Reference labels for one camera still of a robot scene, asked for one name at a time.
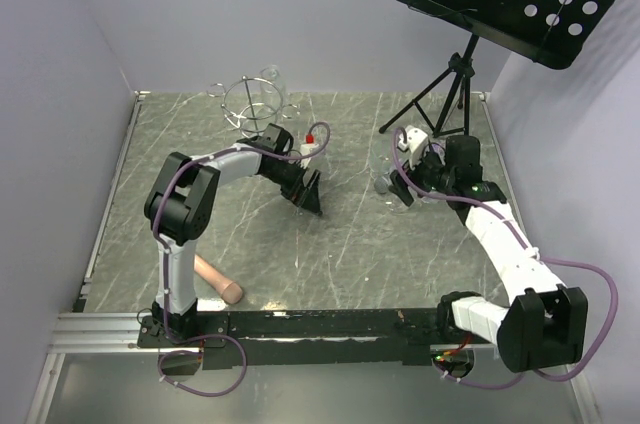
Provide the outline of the clear wine glass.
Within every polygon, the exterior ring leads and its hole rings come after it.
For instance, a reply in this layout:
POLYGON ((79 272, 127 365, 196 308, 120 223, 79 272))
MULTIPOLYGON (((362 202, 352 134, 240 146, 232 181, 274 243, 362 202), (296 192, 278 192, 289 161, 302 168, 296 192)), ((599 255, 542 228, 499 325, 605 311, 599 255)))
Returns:
POLYGON ((397 144, 390 135, 374 135, 368 156, 370 176, 373 179, 388 175, 395 169, 392 150, 396 147, 397 144))
POLYGON ((386 193, 382 195, 382 201, 385 209, 392 215, 414 214, 424 207, 424 203, 417 197, 414 197, 413 203, 407 206, 391 187, 388 187, 386 193))
POLYGON ((259 77, 263 79, 260 83, 263 103, 273 108, 284 108, 287 105, 287 90, 280 68, 270 64, 260 71, 259 77))

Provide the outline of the clear wine glass front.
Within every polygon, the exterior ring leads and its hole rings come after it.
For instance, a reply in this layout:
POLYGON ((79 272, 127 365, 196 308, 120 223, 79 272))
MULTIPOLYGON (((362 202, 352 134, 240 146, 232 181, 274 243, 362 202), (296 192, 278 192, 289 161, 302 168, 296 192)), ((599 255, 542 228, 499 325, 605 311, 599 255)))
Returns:
POLYGON ((370 176, 373 179, 388 175, 395 169, 392 150, 396 147, 397 144, 390 135, 374 135, 368 156, 370 176))

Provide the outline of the clear wine glass back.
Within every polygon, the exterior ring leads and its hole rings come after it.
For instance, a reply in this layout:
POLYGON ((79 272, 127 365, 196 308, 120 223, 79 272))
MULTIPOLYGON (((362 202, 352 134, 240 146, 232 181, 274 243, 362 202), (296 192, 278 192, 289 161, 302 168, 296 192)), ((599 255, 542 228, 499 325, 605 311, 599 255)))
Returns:
POLYGON ((284 108, 287 105, 287 90, 280 68, 270 64, 260 71, 259 77, 263 79, 260 83, 263 103, 273 108, 284 108))

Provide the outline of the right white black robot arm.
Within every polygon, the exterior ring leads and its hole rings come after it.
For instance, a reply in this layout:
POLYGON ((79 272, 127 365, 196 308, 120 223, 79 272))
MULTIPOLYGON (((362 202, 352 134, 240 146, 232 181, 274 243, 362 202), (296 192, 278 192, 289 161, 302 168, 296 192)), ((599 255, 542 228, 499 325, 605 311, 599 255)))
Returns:
POLYGON ((519 227, 501 188, 483 176, 480 141, 447 138, 434 149, 429 136, 410 126, 394 134, 396 160, 390 190, 406 206, 415 198, 444 200, 478 241, 508 297, 505 306, 472 291, 455 291, 438 304, 436 329, 448 342, 468 333, 497 347, 506 367, 533 371, 577 363, 583 355, 588 311, 585 293, 570 288, 543 262, 519 227))

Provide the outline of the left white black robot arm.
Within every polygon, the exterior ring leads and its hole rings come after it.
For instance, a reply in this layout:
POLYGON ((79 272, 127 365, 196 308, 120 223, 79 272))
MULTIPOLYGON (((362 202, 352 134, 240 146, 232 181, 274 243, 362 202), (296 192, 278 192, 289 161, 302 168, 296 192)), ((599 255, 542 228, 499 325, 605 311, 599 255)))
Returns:
POLYGON ((166 158, 146 198, 144 216, 159 254, 159 286, 151 313, 169 342, 184 346, 198 335, 196 247, 210 223, 218 189, 260 176, 278 185, 281 196, 297 208, 321 215, 321 173, 308 166, 325 151, 330 136, 328 123, 316 122, 293 154, 293 135, 269 124, 261 134, 213 153, 173 152, 166 158))

